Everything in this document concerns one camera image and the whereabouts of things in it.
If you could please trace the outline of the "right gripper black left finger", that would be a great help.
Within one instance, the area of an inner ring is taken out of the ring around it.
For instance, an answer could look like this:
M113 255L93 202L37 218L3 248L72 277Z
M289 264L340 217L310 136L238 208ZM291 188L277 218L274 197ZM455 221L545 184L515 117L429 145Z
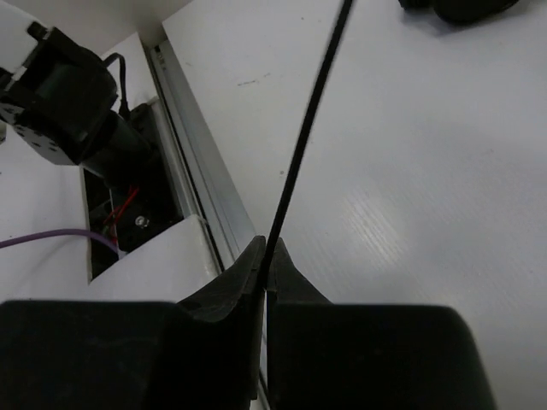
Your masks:
M247 409L257 397L265 240L180 302L9 301L4 409Z

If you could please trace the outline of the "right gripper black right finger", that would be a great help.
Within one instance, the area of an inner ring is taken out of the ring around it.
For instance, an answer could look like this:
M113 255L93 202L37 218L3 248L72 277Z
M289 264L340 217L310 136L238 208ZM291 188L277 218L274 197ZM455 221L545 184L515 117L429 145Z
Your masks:
M274 409L493 409L475 340L451 307L336 304L278 242L267 287Z

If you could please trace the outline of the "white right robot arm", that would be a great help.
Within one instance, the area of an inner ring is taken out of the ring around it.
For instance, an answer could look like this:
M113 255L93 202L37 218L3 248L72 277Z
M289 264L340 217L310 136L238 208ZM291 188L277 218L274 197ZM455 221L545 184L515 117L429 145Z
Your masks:
M149 143L115 112L109 64L32 23L21 74L1 73L1 117L41 156L136 186ZM268 360L273 409L493 409L473 335L453 309L328 301L279 231L255 237L180 302L8 301L4 409L246 409Z

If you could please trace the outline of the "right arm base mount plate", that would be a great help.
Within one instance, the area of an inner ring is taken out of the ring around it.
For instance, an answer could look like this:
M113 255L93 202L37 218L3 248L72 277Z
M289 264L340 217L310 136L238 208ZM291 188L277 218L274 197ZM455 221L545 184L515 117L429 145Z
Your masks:
M109 240L113 251L91 240L91 280L127 255L184 219L162 147L157 102L141 104L131 112L133 127L151 142L154 157L144 176L120 191L109 189L96 175L84 171L89 229Z

